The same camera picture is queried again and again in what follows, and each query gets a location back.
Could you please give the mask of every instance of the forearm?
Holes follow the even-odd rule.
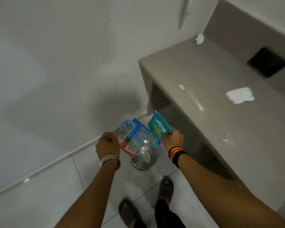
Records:
[[[178,165],[220,228],[285,227],[285,221],[279,214],[234,181],[214,174],[188,155],[180,156]]]
[[[89,187],[55,228],[101,227],[117,165],[117,160],[107,160],[102,165]]]

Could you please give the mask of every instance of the person's left hand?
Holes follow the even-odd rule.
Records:
[[[112,141],[108,140],[108,136],[111,134],[112,132],[105,132],[96,144],[96,153],[98,155],[99,160],[102,159],[104,156],[110,154],[119,157],[120,149],[117,138],[113,136]]]

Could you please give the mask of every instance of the hand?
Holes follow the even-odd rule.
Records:
[[[111,132],[105,132],[96,144],[96,153],[99,160],[107,155],[116,155],[119,157],[120,149],[119,143],[115,136],[112,137],[112,141],[108,140],[108,136],[112,134]]]
[[[184,135],[175,126],[172,126],[172,129],[170,135],[165,133],[162,140],[167,152],[169,152],[172,147],[180,146],[183,148],[184,146]]]

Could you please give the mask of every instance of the black bracelet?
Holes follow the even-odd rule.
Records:
[[[169,152],[168,152],[168,157],[170,157],[170,152],[171,152],[171,150],[173,150],[174,148],[176,148],[176,147],[179,147],[179,148],[181,148],[180,146],[174,146],[174,147],[172,147],[171,149],[169,149]]]
[[[176,165],[177,168],[179,168],[179,167],[178,167],[178,164],[177,164],[177,163],[178,163],[178,159],[179,159],[179,157],[180,157],[181,155],[183,155],[183,154],[189,155],[187,152],[185,152],[185,151],[183,151],[183,150],[180,150],[180,151],[176,152],[175,155],[173,156],[173,162],[172,162],[172,163],[173,163],[174,165]]]

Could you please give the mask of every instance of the snack bag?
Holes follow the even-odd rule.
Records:
[[[114,132],[119,147],[132,158],[136,156],[149,133],[150,131],[136,118],[125,120]]]
[[[153,117],[148,122],[148,126],[153,135],[155,147],[158,147],[160,145],[160,142],[163,139],[163,134],[165,132],[170,133],[172,131],[172,127],[167,123],[167,121],[163,118],[163,116],[157,111],[154,112]]]

